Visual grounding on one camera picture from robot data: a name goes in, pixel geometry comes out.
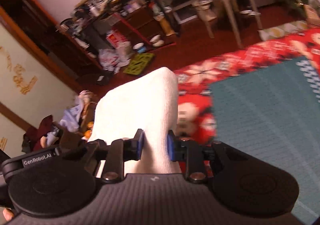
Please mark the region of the person left hand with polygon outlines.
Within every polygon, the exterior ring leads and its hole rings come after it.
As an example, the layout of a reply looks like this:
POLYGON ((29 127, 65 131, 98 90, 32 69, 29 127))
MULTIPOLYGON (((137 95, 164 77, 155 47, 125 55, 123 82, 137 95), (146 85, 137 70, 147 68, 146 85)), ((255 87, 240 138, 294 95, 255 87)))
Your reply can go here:
POLYGON ((3 216, 4 216, 5 220, 7 222, 9 222, 10 220, 12 220, 14 218, 15 214, 12 212, 11 209, 5 208, 5 209, 3 209, 3 216))

